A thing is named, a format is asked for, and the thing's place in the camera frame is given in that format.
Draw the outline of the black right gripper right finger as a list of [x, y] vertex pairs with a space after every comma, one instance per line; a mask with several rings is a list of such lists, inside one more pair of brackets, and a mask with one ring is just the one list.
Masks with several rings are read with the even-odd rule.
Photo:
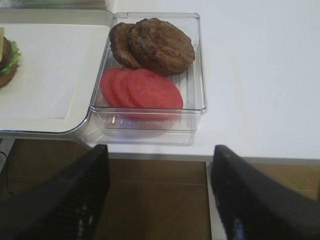
[[225, 145], [211, 169], [215, 205], [228, 240], [318, 240], [320, 203], [272, 180]]

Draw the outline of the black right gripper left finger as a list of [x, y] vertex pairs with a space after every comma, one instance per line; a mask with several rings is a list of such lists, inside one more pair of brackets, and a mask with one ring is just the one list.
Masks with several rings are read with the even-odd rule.
[[92, 240], [110, 188], [109, 154], [96, 145], [41, 184], [0, 203], [2, 240]]

